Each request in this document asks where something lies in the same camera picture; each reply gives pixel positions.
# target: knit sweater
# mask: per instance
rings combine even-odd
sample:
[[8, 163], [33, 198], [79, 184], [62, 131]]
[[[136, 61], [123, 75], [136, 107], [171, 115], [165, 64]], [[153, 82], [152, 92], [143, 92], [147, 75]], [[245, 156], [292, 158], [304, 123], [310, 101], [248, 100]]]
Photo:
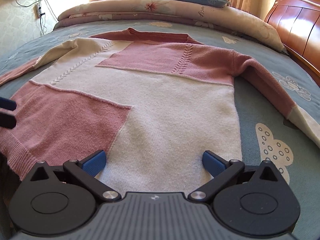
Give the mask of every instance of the knit sweater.
[[212, 178], [202, 167], [205, 150], [242, 159], [238, 75], [320, 146], [319, 124], [261, 64], [186, 34], [129, 28], [66, 41], [0, 85], [53, 60], [13, 95], [17, 126], [0, 129], [0, 151], [21, 179], [38, 160], [62, 165], [103, 149], [99, 179], [121, 194], [188, 194]]

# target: power strip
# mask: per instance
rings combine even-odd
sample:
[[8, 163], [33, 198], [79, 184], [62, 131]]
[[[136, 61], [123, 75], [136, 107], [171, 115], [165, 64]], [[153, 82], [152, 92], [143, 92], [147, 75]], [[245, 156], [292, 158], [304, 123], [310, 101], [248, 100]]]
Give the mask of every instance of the power strip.
[[37, 10], [37, 16], [40, 19], [43, 15], [45, 15], [45, 13], [41, 12], [41, 6], [39, 3], [36, 4], [36, 10]]

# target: ribbed hem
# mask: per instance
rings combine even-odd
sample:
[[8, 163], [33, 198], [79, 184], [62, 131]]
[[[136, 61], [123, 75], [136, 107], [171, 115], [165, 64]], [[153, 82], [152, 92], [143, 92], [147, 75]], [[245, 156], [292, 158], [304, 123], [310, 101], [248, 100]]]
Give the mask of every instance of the ribbed hem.
[[9, 167], [23, 180], [38, 161], [9, 130], [0, 129], [0, 151], [7, 157]]

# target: patterned wallpaper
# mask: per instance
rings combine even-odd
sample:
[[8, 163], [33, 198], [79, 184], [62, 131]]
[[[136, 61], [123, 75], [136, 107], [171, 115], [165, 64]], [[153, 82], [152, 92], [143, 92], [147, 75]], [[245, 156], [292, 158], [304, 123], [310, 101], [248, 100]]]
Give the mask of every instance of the patterned wallpaper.
[[[17, 0], [22, 5], [29, 5], [37, 0]], [[89, 0], [48, 0], [55, 15], [73, 6], [89, 2]], [[41, 2], [45, 12], [45, 26], [49, 33], [56, 24], [45, 1]], [[20, 7], [15, 0], [0, 0], [0, 56], [10, 52], [28, 41], [40, 37], [40, 19], [36, 16], [36, 5], [28, 8]]]
[[[36, 0], [17, 1], [29, 5]], [[56, 21], [44, 2], [42, 6], [46, 12], [45, 26], [49, 33]], [[0, 0], [0, 56], [39, 36], [40, 20], [36, 17], [35, 5], [24, 8], [17, 5], [15, 0]]]

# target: wooden bed frame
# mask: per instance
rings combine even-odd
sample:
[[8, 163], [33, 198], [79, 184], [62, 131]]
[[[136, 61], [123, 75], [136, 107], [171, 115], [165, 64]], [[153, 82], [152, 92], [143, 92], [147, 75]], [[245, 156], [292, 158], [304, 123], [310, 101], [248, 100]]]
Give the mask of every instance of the wooden bed frame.
[[320, 0], [276, 0], [264, 21], [320, 86]]

